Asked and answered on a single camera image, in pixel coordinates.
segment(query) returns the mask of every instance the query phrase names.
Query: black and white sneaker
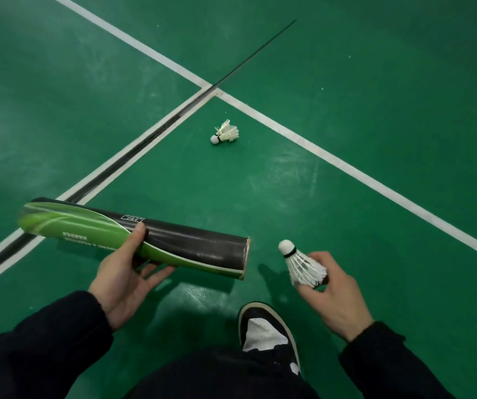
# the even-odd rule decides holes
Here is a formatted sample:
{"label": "black and white sneaker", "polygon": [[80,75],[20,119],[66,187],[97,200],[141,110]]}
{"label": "black and white sneaker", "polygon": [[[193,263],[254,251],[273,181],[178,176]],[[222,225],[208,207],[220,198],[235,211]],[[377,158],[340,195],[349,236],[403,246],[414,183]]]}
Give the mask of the black and white sneaker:
{"label": "black and white sneaker", "polygon": [[264,359],[300,375],[300,359],[294,336],[270,305],[250,302],[238,314],[238,336],[242,351],[258,351]]}

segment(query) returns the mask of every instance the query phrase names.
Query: white shuttlecock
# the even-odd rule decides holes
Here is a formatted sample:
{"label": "white shuttlecock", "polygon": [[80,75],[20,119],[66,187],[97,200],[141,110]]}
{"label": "white shuttlecock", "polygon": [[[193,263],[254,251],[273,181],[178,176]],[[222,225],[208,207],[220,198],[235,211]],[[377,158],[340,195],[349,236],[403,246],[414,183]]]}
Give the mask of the white shuttlecock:
{"label": "white shuttlecock", "polygon": [[213,144],[218,144],[219,142],[224,141],[233,141],[239,138],[239,130],[236,126],[231,126],[229,124],[229,119],[222,123],[220,129],[215,127],[216,134],[211,137],[211,142]]}
{"label": "white shuttlecock", "polygon": [[328,274],[317,261],[302,254],[288,239],[279,243],[279,251],[285,257],[290,281],[292,284],[304,284],[310,287],[319,286]]}

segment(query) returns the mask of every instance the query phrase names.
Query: black line on floor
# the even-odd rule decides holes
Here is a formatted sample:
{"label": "black line on floor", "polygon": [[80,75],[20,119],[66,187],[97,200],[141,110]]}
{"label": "black line on floor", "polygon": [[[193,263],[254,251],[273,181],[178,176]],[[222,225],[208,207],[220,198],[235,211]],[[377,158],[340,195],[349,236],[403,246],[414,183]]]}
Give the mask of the black line on floor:
{"label": "black line on floor", "polygon": [[[262,49],[268,46],[271,42],[273,42],[278,36],[280,36],[283,32],[285,32],[289,27],[291,27],[296,22],[296,19],[293,20],[290,24],[285,26],[281,31],[276,33],[273,37],[271,37],[266,43],[264,43],[261,47],[259,47],[255,52],[249,55],[245,60],[243,60],[238,66],[232,69],[229,73],[224,75],[221,80],[216,82],[214,85],[210,86],[207,90],[202,92],[198,95],[195,99],[193,99],[189,104],[187,104],[183,109],[181,109],[177,114],[163,123],[157,130],[155,130],[152,134],[148,135],[144,140],[139,142],[136,146],[131,148],[131,150],[127,151],[122,157],[118,160],[113,162],[109,167],[107,167],[103,172],[98,174],[94,179],[90,180],[88,183],[83,185],[78,191],[73,193],[69,196],[65,201],[70,203],[77,203],[81,201],[85,196],[87,196],[91,191],[93,191],[98,185],[104,182],[109,176],[114,174],[118,169],[120,169],[126,162],[131,160],[135,155],[141,152],[145,147],[147,147],[153,140],[155,140],[158,136],[163,134],[170,126],[172,126],[176,121],[178,121],[182,116],[185,115],[188,111],[190,111],[193,107],[195,107],[198,103],[200,103],[209,93],[213,92],[216,88],[218,88],[225,80],[231,77],[234,73],[236,73],[240,68],[249,62],[257,53],[259,53]],[[31,241],[33,241],[37,236],[32,234],[23,234],[16,238],[13,242],[11,242],[7,247],[0,251],[0,265],[8,260],[11,256],[16,254],[20,251],[23,247],[28,245]]]}

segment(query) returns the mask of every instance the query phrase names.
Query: green court floor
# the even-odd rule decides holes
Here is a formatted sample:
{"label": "green court floor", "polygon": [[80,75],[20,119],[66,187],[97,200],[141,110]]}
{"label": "green court floor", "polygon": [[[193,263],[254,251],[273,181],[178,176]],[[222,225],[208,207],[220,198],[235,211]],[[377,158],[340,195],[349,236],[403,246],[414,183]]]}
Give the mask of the green court floor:
{"label": "green court floor", "polygon": [[[209,82],[297,18],[222,90],[477,238],[477,0],[73,1]],[[0,0],[0,241],[24,202],[62,194],[198,90],[54,0]],[[211,145],[226,119],[240,139]],[[286,238],[329,250],[375,319],[477,397],[477,252],[218,97],[87,205],[252,245],[242,282],[178,269],[71,398],[118,398],[193,349],[238,347],[253,300],[288,323],[321,397],[360,397],[343,342],[290,285]],[[43,241],[0,275],[0,333],[88,288],[105,255]]]}

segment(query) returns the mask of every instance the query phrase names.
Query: black band on shuttlecock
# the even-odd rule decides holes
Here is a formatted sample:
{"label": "black band on shuttlecock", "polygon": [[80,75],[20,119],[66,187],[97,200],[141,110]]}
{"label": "black band on shuttlecock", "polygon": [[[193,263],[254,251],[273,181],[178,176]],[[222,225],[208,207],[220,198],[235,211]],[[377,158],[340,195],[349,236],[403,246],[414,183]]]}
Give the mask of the black band on shuttlecock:
{"label": "black band on shuttlecock", "polygon": [[294,249],[292,249],[292,250],[290,251],[290,253],[288,253],[288,254],[286,254],[286,255],[283,255],[283,257],[286,259],[287,257],[290,257],[290,256],[292,256],[293,254],[295,254],[296,251],[297,251],[297,249],[296,249],[296,247],[294,247]]}

